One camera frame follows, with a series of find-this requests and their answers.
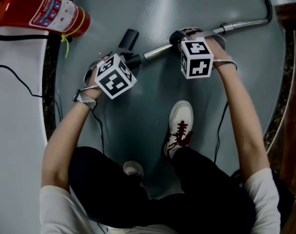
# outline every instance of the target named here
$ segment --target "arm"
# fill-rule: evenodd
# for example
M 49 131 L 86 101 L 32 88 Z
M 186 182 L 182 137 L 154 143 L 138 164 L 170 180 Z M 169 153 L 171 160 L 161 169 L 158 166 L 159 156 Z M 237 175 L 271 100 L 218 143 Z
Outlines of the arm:
M 89 86 L 95 85 L 93 71 Z M 84 93 L 97 99 L 100 89 L 86 90 Z M 79 139 L 84 122 L 90 112 L 89 107 L 76 102 L 51 136 L 43 156 L 41 186 L 54 185 L 69 191 L 68 168 Z
M 231 57 L 214 39 L 206 38 L 206 42 L 215 59 L 231 60 Z M 215 66 L 225 87 L 239 153 L 240 168 L 244 181 L 246 181 L 257 171 L 269 167 L 259 118 L 235 66 L 233 64 L 218 65 L 217 63 Z

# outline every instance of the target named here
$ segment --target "fire extinguisher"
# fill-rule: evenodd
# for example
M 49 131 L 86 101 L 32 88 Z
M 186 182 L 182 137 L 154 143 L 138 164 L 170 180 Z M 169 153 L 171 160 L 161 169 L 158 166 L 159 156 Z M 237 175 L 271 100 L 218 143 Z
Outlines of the fire extinguisher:
M 0 26 L 47 30 L 79 37 L 89 28 L 90 15 L 69 0 L 0 0 Z M 0 40 L 47 39 L 43 35 L 0 36 Z

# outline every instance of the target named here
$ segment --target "hand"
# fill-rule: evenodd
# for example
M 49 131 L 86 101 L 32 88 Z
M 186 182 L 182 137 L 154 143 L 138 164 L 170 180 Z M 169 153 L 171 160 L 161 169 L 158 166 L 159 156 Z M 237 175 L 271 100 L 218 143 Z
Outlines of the hand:
M 102 59 L 99 59 L 100 61 L 103 60 L 103 61 L 106 61 L 108 60 L 109 57 L 104 57 Z M 89 83 L 88 83 L 88 86 L 94 86 L 96 85 L 95 83 L 95 76 L 96 76 L 96 73 L 97 73 L 97 70 L 98 68 L 94 68 L 93 72 L 92 72 L 92 75 L 91 75 L 91 78 L 89 80 Z M 89 89 L 89 90 L 85 90 L 83 91 L 84 94 L 86 94 L 87 96 L 93 98 L 93 99 L 98 99 L 100 97 L 100 95 L 102 94 L 102 90 L 100 88 L 94 88 L 94 89 Z
M 195 29 L 187 29 L 185 30 L 185 33 L 195 31 Z M 196 40 L 200 33 L 195 31 L 194 34 L 190 35 L 190 38 L 193 40 Z M 210 47 L 211 51 L 213 52 L 214 59 L 226 59 L 231 60 L 231 56 L 229 56 L 226 51 L 223 50 L 223 48 L 214 40 L 213 37 L 206 37 L 205 41 L 207 45 Z

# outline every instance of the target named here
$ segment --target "gray floor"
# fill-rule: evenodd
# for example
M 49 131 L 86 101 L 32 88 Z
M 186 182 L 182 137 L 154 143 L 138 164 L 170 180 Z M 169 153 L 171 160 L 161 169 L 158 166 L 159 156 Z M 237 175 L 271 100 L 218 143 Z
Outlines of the gray floor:
M 172 32 L 187 26 L 216 28 L 223 22 L 263 18 L 263 0 L 74 0 L 90 12 L 88 32 L 65 46 L 58 58 L 56 92 L 64 114 L 73 105 L 75 91 L 83 87 L 83 76 L 94 60 L 117 47 L 128 28 L 140 32 L 134 52 L 145 52 L 167 43 Z M 236 31 L 226 36 L 226 49 L 239 65 L 239 75 L 255 104 L 265 131 L 276 105 L 284 65 L 284 33 L 276 19 L 267 25 Z M 110 100 L 103 96 L 96 109 L 104 123 L 107 155 L 123 164 L 134 159 L 145 170 L 151 197 L 179 191 L 178 180 L 165 160 L 161 146 L 168 114 L 180 99 L 194 109 L 194 136 L 190 147 L 213 159 L 216 131 L 226 96 L 216 71 L 210 78 L 186 80 L 179 58 L 168 53 L 133 72 L 136 85 Z M 238 155 L 227 111 L 220 131 L 217 165 L 227 174 L 238 169 Z M 99 130 L 89 116 L 79 145 L 101 149 Z

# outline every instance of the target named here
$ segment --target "person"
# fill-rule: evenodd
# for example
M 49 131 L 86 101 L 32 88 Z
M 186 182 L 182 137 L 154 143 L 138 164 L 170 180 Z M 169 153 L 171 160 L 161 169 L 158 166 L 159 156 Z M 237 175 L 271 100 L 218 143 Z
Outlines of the person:
M 198 34 L 192 29 L 185 33 L 192 39 Z M 213 38 L 206 41 L 215 59 L 231 60 Z M 184 193 L 149 199 L 140 164 L 127 161 L 121 167 L 92 147 L 76 147 L 90 109 L 75 102 L 44 152 L 41 233 L 92 234 L 89 220 L 93 220 L 108 226 L 111 234 L 278 234 L 279 196 L 257 113 L 235 66 L 215 66 L 229 102 L 243 188 L 210 159 L 188 147 L 193 110 L 187 101 L 178 101 L 169 115 L 164 153 Z M 95 73 L 96 69 L 89 85 L 94 85 Z M 97 99 L 102 92 L 91 89 L 84 93 Z M 70 186 L 84 211 L 70 194 Z

